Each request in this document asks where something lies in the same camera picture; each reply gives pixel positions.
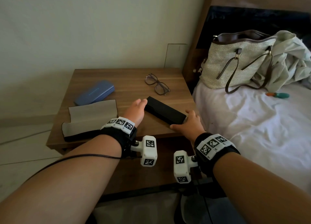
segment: black rectangular case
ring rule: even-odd
[[[147,98],[148,103],[145,107],[145,111],[151,113],[157,118],[163,120],[164,122],[171,124],[182,124],[186,118],[186,115],[169,107],[166,104],[156,100],[149,96]]]

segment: forearm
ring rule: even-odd
[[[119,143],[99,135],[66,156],[121,156]],[[57,163],[25,182],[0,204],[1,223],[84,223],[119,160],[79,157]]]
[[[307,193],[239,154],[221,157],[213,174],[248,223],[311,220],[311,198]]]

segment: wooden nightstand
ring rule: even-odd
[[[164,82],[170,88],[170,92],[165,96],[158,95],[154,91],[155,85],[149,86],[145,83],[145,78],[149,73],[153,73],[159,81]],[[180,69],[76,69],[46,143],[49,148],[64,154],[68,148],[75,148],[87,141],[65,142],[61,125],[63,122],[70,122],[68,107],[74,106],[73,101],[76,97],[100,80],[108,80],[115,86],[115,92],[105,100],[116,99],[119,116],[123,116],[125,110],[134,100],[144,99],[148,96],[152,96],[184,114],[186,114],[186,109],[196,110],[196,105]],[[149,168],[142,167],[139,159],[121,160],[104,194],[163,187],[176,183],[173,174],[173,154],[177,150],[185,150],[188,155],[193,155],[190,142],[172,131],[167,123],[148,112],[145,112],[137,132],[138,139],[145,135],[157,138],[158,160],[156,165]]]

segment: floor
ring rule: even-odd
[[[0,202],[36,171],[60,157],[45,146],[51,127],[52,124],[0,128]],[[175,193],[162,192],[110,201],[99,204],[94,214],[99,224],[173,223],[177,198]]]

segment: eyeglasses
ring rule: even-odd
[[[152,73],[149,73],[149,75],[145,79],[145,83],[148,85],[156,84],[155,86],[155,92],[159,95],[166,95],[167,92],[170,92],[170,89],[167,85],[165,85],[163,82],[158,81],[158,78],[153,75]]]

